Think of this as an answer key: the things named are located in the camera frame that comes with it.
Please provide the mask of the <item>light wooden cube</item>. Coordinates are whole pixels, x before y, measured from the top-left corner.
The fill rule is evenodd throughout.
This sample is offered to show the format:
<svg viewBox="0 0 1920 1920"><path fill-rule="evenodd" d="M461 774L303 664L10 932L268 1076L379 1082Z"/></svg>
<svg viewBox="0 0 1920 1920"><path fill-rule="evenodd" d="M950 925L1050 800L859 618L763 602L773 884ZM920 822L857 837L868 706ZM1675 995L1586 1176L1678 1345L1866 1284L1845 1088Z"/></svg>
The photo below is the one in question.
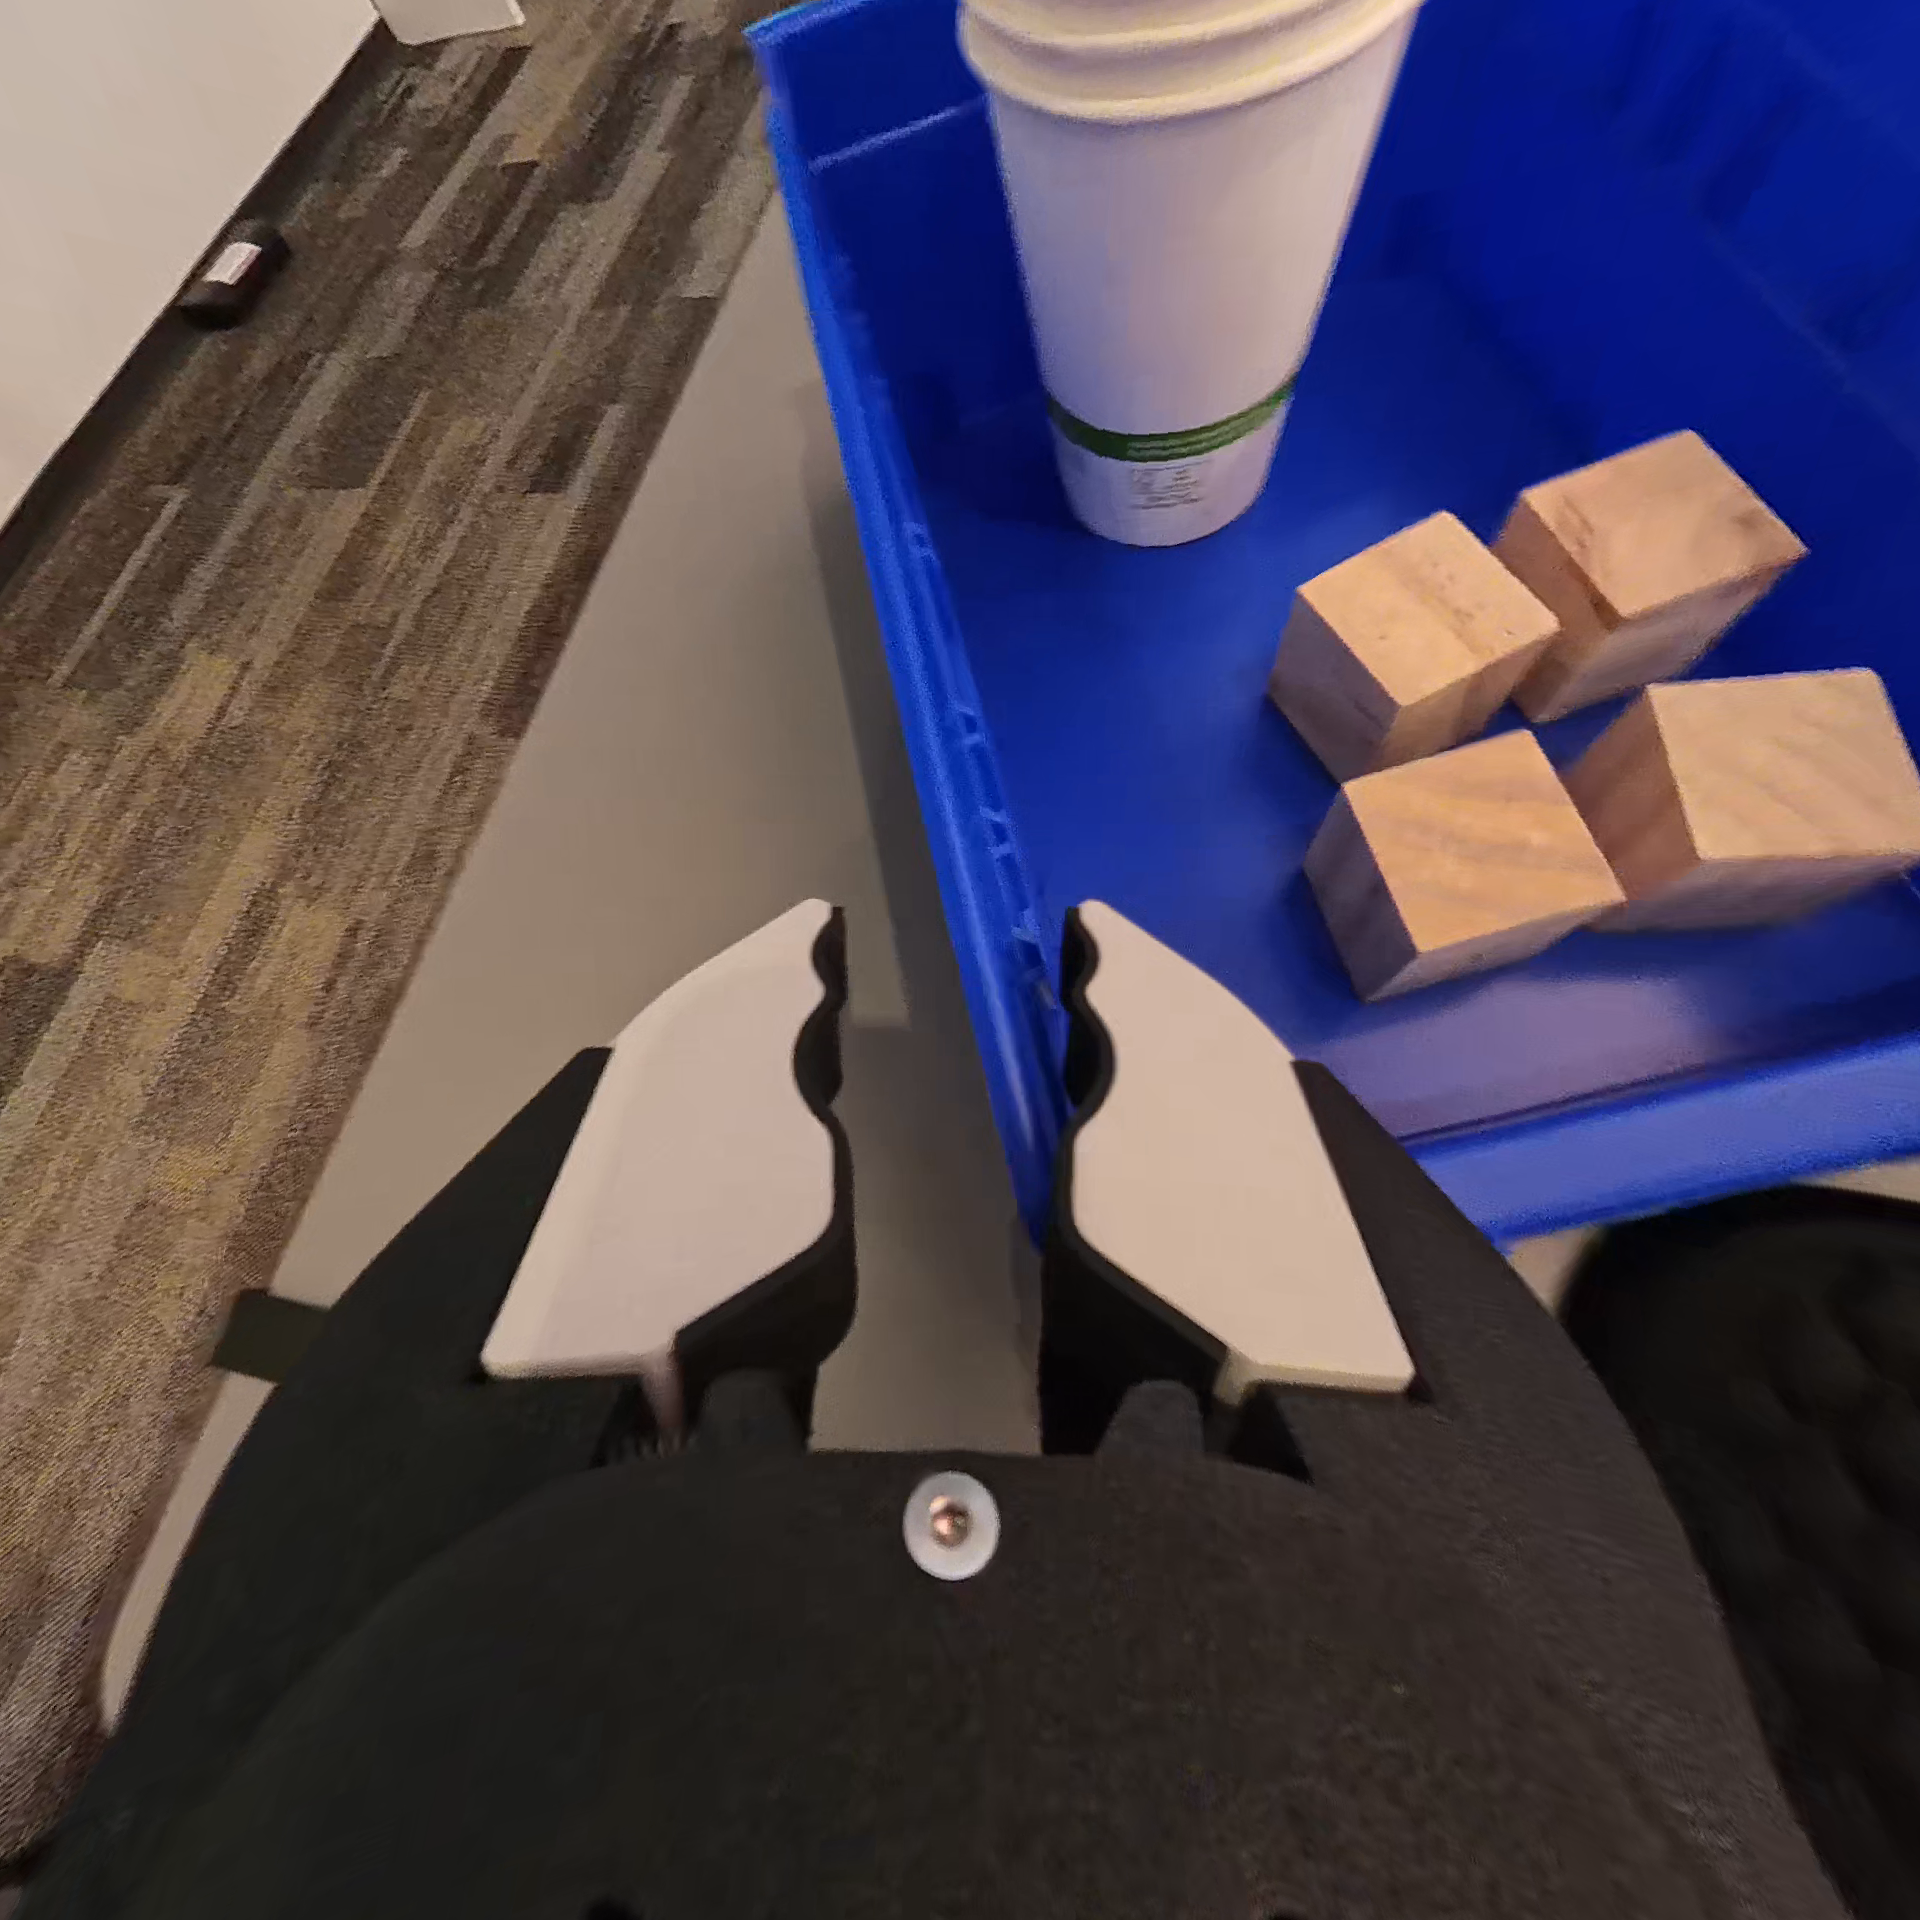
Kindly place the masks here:
<svg viewBox="0 0 1920 1920"><path fill-rule="evenodd" d="M1648 685L1559 778L1623 897L1595 933L1782 925L1917 862L1914 758L1870 668Z"/></svg>
<svg viewBox="0 0 1920 1920"><path fill-rule="evenodd" d="M1690 668L1806 544L1678 428L1526 488L1490 551L1558 620L1511 695L1546 724Z"/></svg>
<svg viewBox="0 0 1920 1920"><path fill-rule="evenodd" d="M1346 782L1302 869L1362 1002L1526 960L1627 900L1527 730Z"/></svg>
<svg viewBox="0 0 1920 1920"><path fill-rule="evenodd" d="M1335 782L1474 740L1559 616L1442 509L1303 582L1266 678Z"/></svg>

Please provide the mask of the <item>blue plastic bin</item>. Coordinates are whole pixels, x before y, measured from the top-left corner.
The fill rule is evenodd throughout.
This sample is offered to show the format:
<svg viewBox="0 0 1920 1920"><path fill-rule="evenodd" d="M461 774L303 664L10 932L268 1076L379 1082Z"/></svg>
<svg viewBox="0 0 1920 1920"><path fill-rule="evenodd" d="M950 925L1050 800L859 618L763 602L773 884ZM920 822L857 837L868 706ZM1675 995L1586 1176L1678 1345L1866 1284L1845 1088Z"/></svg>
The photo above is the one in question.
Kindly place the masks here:
<svg viewBox="0 0 1920 1920"><path fill-rule="evenodd" d="M1705 678L1874 668L1914 742L1917 8L1426 4L1260 502L1072 520L955 4L751 30L900 724L1019 1212L1105 900L1326 1061L1509 1241L1914 1152L1917 907L1579 933L1368 1005L1265 678L1299 582L1696 428L1808 554Z"/></svg>

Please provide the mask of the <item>black quilted wrist rest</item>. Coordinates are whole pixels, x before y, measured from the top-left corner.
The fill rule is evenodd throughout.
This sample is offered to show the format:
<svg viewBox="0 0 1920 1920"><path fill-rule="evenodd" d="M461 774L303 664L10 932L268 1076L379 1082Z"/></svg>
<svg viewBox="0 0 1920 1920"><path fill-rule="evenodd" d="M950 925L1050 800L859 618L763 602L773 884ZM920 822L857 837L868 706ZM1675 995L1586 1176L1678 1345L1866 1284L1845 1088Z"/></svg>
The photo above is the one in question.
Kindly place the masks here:
<svg viewBox="0 0 1920 1920"><path fill-rule="evenodd" d="M1917 1210L1772 1187L1601 1229L1559 1315L1664 1482L1854 1915L1917 1915Z"/></svg>

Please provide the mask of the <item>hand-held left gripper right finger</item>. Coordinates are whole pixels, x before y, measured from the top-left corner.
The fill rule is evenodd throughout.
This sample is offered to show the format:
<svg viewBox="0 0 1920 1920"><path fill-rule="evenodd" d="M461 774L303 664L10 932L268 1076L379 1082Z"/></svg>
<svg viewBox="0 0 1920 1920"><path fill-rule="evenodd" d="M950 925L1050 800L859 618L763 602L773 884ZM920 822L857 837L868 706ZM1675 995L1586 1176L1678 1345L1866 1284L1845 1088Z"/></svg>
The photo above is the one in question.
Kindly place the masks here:
<svg viewBox="0 0 1920 1920"><path fill-rule="evenodd" d="M1227 1445L1277 1389L1404 1399L1416 1367L1289 1048L1097 900L1068 913L1061 995L1043 1451L1093 1451L1143 1385Z"/></svg>

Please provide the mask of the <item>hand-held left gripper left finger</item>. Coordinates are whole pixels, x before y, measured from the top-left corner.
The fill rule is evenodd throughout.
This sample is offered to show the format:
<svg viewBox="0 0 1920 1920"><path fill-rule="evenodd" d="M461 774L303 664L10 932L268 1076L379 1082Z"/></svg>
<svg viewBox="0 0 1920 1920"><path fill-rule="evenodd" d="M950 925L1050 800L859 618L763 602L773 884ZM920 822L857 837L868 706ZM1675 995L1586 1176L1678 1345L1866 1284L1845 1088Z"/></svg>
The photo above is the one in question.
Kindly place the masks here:
<svg viewBox="0 0 1920 1920"><path fill-rule="evenodd" d="M509 1289L488 1380L629 1380L688 1436L757 1374L811 1438L856 1310L847 916L800 900L614 1037Z"/></svg>

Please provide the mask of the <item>small black floor box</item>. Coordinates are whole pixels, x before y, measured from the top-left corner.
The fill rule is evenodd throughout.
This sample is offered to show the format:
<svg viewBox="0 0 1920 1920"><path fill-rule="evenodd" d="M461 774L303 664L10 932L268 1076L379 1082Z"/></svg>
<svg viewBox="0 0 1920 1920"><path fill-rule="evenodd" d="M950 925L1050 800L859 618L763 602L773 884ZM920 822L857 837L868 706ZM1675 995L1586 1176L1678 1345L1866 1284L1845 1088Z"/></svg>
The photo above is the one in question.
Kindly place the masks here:
<svg viewBox="0 0 1920 1920"><path fill-rule="evenodd" d="M291 243L263 218L237 221L181 282L172 312L181 322L222 333L249 322L291 264Z"/></svg>

